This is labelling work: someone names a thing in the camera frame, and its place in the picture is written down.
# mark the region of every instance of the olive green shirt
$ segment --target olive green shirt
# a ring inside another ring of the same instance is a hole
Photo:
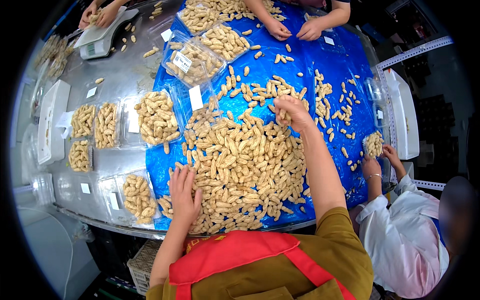
[[[333,275],[357,300],[372,292],[372,263],[353,231],[348,211],[336,207],[320,219],[315,235],[294,234],[300,249]],[[147,300],[174,300],[177,287],[160,284],[147,291]],[[192,299],[343,299],[334,279],[316,287],[284,255],[267,257],[213,274],[192,285]]]

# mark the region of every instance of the bracelet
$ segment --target bracelet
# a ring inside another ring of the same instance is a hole
[[[372,176],[378,176],[380,178],[382,178],[382,176],[380,174],[372,174],[370,175],[369,177],[365,178],[365,181],[367,181],[368,179],[370,179]]]

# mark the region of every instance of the human hand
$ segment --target human hand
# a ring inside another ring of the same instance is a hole
[[[290,95],[281,95],[273,100],[275,104],[275,115],[278,124],[288,124],[287,120],[280,118],[280,109],[284,109],[292,118],[291,127],[298,133],[302,133],[309,126],[315,126],[308,111],[303,106],[300,99],[296,99]]]
[[[363,178],[365,179],[368,179],[373,174],[379,174],[379,178],[382,176],[382,168],[380,167],[378,161],[374,158],[371,158],[366,153],[363,155],[363,160],[361,161],[361,170],[363,173]]]
[[[382,146],[383,149],[383,156],[388,158],[390,160],[390,164],[394,167],[397,168],[399,166],[403,166],[402,162],[400,161],[400,158],[398,158],[398,154],[396,153],[395,148],[393,148],[391,145],[384,144]]]
[[[113,20],[115,20],[115,18],[117,17],[120,6],[121,5],[118,5],[116,1],[113,1],[112,3],[107,5],[98,17],[96,25],[103,28],[107,28],[108,26],[110,26]]]
[[[269,18],[267,22],[264,22],[268,32],[277,40],[284,41],[292,36],[292,33],[278,20]]]
[[[192,200],[192,184],[195,172],[190,171],[188,165],[180,172],[175,168],[170,178],[170,197],[172,199],[173,219],[172,222],[180,223],[188,230],[190,225],[197,219],[202,203],[202,189],[197,189],[195,199]]]
[[[322,35],[322,30],[324,29],[322,17],[312,19],[303,23],[300,31],[297,33],[297,37],[306,41],[314,41]]]
[[[82,13],[82,18],[80,19],[78,28],[85,29],[87,26],[90,25],[90,20],[88,19],[88,17],[91,14],[96,14],[97,8],[98,5],[96,3],[96,0],[93,0],[92,3],[90,3],[90,5],[84,10],[84,13]]]

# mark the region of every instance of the digital scale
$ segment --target digital scale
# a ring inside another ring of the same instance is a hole
[[[108,28],[92,26],[82,33],[73,48],[80,48],[80,57],[89,60],[107,56],[112,48],[112,39],[117,29],[138,14],[138,9],[128,10],[121,6],[117,17]]]

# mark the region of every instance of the red apron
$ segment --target red apron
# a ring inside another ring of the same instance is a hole
[[[194,241],[187,245],[188,254],[170,265],[170,284],[177,286],[177,300],[191,300],[192,284],[204,278],[279,254],[284,254],[317,287],[334,278],[298,247],[299,240],[286,233],[236,230]],[[354,300],[335,280],[343,298]]]

